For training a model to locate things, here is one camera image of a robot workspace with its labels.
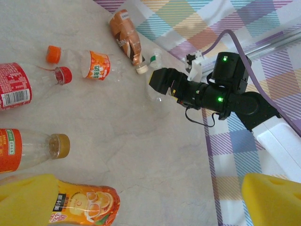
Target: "fruit image on label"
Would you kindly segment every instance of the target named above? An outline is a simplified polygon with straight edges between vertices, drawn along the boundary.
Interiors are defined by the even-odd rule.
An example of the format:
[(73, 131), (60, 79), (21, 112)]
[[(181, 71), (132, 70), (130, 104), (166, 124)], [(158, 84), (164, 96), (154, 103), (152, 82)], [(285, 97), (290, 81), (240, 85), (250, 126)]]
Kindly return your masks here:
[(59, 195), (50, 223), (60, 221), (60, 223), (109, 226), (114, 221), (120, 205), (115, 189), (63, 181), (58, 181), (58, 185)]
[(22, 138), (17, 129), (0, 129), (0, 173), (16, 171), (22, 156)]
[(0, 64), (0, 110), (30, 103), (32, 89), (17, 63)]
[(108, 55), (90, 51), (91, 65), (86, 78), (104, 80), (110, 73), (111, 63)]

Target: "plaid fabric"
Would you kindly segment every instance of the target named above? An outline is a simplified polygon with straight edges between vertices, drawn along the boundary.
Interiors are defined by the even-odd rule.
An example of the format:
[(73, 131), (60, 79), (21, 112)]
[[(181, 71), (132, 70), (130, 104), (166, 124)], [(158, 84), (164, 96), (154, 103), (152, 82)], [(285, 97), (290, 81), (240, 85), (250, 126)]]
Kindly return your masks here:
[[(206, 50), (225, 29), (244, 46), (257, 43), (299, 17), (293, 0), (95, 0), (110, 12), (125, 8), (137, 31), (178, 59)], [(233, 48), (225, 37), (206, 57)]]
[[(125, 8), (137, 30), (176, 58), (206, 50), (224, 29), (232, 29), (244, 50), (301, 27), (301, 1), (292, 0), (96, 0), (110, 12)], [(206, 57), (214, 64), (221, 51), (236, 51), (225, 36)], [(301, 43), (253, 61), (265, 92), (301, 128)], [(247, 91), (257, 91), (251, 81)], [(211, 111), (202, 109), (211, 124)], [(252, 226), (241, 195), (244, 175), (263, 173), (286, 178), (279, 165), (233, 113), (205, 128), (219, 226)]]
[[(282, 33), (300, 28), (296, 24)], [(301, 42), (253, 61), (252, 68), (264, 91), (301, 128)], [(247, 91), (257, 89), (249, 81)], [(213, 123), (211, 111), (202, 110), (204, 122)], [(205, 128), (219, 225), (252, 226), (240, 187), (246, 173), (256, 172), (286, 179), (270, 154), (254, 139), (235, 114)]]

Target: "white bracket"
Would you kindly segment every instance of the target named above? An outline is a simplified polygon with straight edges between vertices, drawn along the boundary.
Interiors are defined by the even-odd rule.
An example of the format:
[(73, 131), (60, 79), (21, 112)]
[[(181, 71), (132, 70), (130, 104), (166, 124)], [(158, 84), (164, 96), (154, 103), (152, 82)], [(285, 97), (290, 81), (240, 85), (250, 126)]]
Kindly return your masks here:
[(187, 56), (185, 58), (185, 68), (186, 71), (189, 72), (189, 76), (187, 78), (188, 81), (197, 81), (200, 82), (202, 78), (202, 61), (204, 57), (202, 55), (202, 51), (198, 50), (194, 54), (192, 54), (195, 59), (191, 62), (187, 60)]

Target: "marble floor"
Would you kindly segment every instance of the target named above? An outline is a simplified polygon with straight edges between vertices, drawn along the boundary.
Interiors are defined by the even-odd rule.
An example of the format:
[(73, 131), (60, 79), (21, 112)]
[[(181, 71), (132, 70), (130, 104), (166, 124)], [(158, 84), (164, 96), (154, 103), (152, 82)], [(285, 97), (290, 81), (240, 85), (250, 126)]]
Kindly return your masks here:
[[(1, 128), (65, 133), (68, 157), (24, 172), (73, 183), (108, 185), (121, 198), (114, 226), (216, 226), (204, 128), (173, 98), (154, 105), (110, 34), (110, 13), (92, 0), (0, 0), (0, 62), (45, 63), (48, 45), (120, 56), (120, 82), (73, 81), (38, 104), (1, 112)], [(156, 44), (141, 36), (149, 59)], [(165, 67), (184, 64), (163, 51)], [(190, 116), (201, 120), (200, 112)]]

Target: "orange bottle label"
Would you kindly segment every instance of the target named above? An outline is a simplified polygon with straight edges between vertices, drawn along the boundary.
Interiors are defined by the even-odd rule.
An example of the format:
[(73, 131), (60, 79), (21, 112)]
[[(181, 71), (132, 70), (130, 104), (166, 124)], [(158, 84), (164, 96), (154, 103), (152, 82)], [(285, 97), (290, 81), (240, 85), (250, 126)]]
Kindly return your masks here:
[(109, 226), (114, 221), (120, 205), (115, 189), (63, 181), (58, 181), (58, 186), (49, 223)]
[(22, 156), (22, 138), (17, 129), (0, 129), (0, 173), (16, 171)]
[(108, 55), (90, 51), (91, 65), (86, 78), (104, 80), (110, 73), (111, 63)]

